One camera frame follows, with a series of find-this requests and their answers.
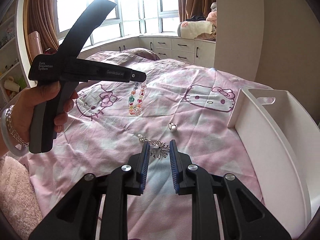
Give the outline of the pink fluffy sleeve forearm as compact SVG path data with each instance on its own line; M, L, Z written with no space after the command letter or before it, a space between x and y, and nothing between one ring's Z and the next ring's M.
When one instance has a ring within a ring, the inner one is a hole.
M43 219L28 170L8 156L1 157L1 210L21 239Z

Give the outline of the person's left hand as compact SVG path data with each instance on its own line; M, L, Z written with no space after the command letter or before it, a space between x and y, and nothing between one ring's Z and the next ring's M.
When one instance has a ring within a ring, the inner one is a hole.
M60 83L24 89L11 112L11 123L23 142L30 141L30 126L35 106L55 98L60 91ZM78 98L77 92L73 92L66 100L62 113L54 119L54 131L61 133L68 120L68 113L74 107L74 100Z

